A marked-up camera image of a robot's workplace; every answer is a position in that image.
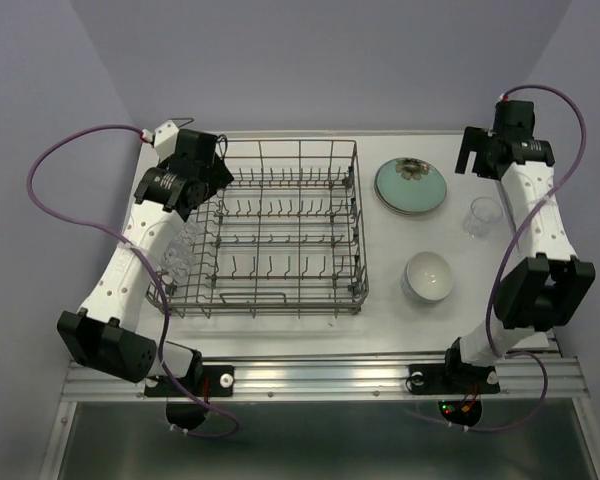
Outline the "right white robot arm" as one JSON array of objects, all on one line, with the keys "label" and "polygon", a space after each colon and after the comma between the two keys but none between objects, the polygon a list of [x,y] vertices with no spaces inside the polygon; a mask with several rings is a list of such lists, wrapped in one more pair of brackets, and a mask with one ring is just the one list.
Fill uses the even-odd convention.
[{"label": "right white robot arm", "polygon": [[595,279],[568,240],[553,150],[534,127],[532,102],[502,99],[490,129],[464,131],[455,171],[498,183],[513,227],[505,253],[520,260],[499,266],[485,320],[447,349],[440,378],[452,393],[497,391],[496,362],[521,340],[566,325]]}]

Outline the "clear glass cup front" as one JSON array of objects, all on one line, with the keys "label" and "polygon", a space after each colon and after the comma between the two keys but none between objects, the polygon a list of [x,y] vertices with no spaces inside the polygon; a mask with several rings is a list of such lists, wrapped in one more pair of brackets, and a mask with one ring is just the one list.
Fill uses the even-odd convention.
[{"label": "clear glass cup front", "polygon": [[190,245],[172,241],[160,260],[161,270],[174,279],[187,279],[195,265]]}]

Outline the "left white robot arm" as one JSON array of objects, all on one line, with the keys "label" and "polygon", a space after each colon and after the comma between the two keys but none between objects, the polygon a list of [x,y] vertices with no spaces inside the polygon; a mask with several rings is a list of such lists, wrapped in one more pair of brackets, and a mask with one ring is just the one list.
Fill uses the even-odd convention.
[{"label": "left white robot arm", "polygon": [[57,323],[80,365],[132,383],[159,374],[157,341],[136,331],[141,305],[189,216],[233,180],[219,142],[171,121],[157,128],[151,147],[159,162],[138,182],[123,241],[78,311],[63,312]]}]

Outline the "white ribbed bowl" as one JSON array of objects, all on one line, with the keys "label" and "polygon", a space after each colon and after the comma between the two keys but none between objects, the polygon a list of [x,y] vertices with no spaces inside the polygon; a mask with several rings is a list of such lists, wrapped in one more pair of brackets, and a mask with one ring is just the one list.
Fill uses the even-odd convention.
[{"label": "white ribbed bowl", "polygon": [[454,286],[453,272],[444,257],[435,252],[414,254],[401,276],[405,296],[423,304],[437,304],[446,299]]}]

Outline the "clear glass cup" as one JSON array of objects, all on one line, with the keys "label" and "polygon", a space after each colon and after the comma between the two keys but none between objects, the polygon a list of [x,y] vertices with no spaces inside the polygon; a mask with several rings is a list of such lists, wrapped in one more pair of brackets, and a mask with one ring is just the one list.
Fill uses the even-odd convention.
[{"label": "clear glass cup", "polygon": [[490,197],[474,199],[464,219],[464,231],[474,238],[485,238],[503,217],[498,201]]},{"label": "clear glass cup", "polygon": [[187,279],[195,265],[190,245],[172,241],[160,260],[161,270],[174,279]]},{"label": "clear glass cup", "polygon": [[204,238],[205,226],[198,221],[187,221],[180,233],[181,242],[187,246],[193,246],[200,238]]}]

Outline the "clear glass cup back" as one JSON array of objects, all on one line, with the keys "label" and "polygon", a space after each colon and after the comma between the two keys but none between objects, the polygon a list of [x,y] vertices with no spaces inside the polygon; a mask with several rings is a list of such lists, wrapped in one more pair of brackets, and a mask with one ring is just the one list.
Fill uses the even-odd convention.
[{"label": "clear glass cup back", "polygon": [[464,231],[474,238],[485,238],[503,217],[498,201],[490,197],[474,199],[464,219]]}]

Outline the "light green flower plate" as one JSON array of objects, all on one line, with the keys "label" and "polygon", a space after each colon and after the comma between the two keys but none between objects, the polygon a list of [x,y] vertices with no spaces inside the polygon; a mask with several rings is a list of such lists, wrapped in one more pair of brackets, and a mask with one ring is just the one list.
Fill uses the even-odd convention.
[{"label": "light green flower plate", "polygon": [[374,191],[381,203],[401,215],[421,215],[442,205],[447,183],[430,163],[412,157],[385,162],[374,177]]}]

